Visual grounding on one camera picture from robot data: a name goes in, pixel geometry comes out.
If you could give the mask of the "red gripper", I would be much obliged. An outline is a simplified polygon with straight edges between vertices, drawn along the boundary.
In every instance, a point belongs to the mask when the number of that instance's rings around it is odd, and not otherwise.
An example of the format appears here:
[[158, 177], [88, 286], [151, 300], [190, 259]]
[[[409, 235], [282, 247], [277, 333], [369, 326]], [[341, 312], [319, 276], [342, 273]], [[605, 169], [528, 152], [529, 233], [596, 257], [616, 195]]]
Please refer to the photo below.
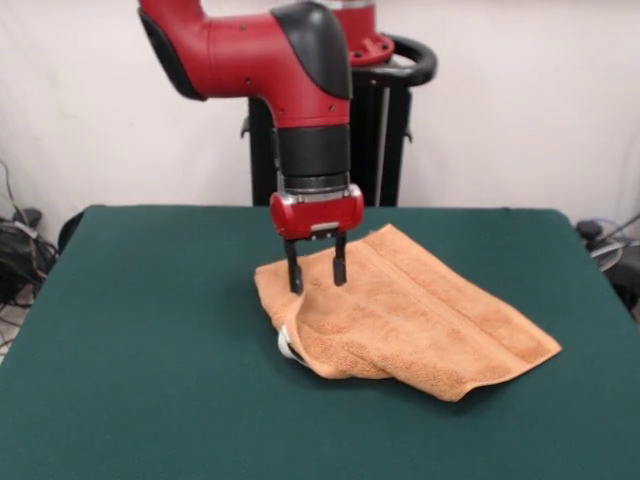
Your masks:
[[333, 258], [334, 284], [342, 286], [347, 282], [345, 233], [361, 224], [364, 209], [364, 196], [356, 184], [333, 192], [292, 194], [278, 191], [271, 195], [269, 212], [276, 232], [285, 239], [284, 250], [292, 293], [302, 293], [304, 290], [296, 241], [312, 239], [325, 232], [338, 232]]

